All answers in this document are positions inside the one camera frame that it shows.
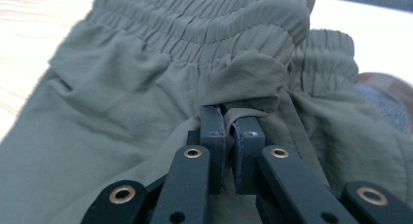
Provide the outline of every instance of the wooden table surface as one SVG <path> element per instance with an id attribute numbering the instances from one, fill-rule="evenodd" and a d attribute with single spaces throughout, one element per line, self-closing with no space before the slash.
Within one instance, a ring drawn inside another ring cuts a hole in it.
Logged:
<path id="1" fill-rule="evenodd" d="M 58 44 L 93 0 L 0 0 L 0 141 L 13 125 Z M 413 15 L 336 0 L 317 0 L 312 28 L 349 33 L 361 71 L 413 83 Z"/>

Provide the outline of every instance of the clothing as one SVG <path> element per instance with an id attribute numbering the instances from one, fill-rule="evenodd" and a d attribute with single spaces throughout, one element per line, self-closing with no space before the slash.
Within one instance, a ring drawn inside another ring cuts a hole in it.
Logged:
<path id="1" fill-rule="evenodd" d="M 259 117 L 270 140 L 296 149 L 334 188 L 373 180 L 411 204 L 413 145 L 353 96 L 351 39 L 321 31 L 300 46 L 314 3 L 95 0 L 0 146 L 0 223 L 79 223 L 107 185 L 166 174 L 199 128 L 200 107 L 220 103 L 227 126 Z M 311 54 L 319 39 L 327 49 Z M 342 111 L 355 117 L 342 124 Z M 380 126 L 346 130 L 362 114 Z M 375 155 L 366 161 L 361 146 Z M 211 198 L 211 223 L 259 223 L 253 197 L 228 183 Z"/>

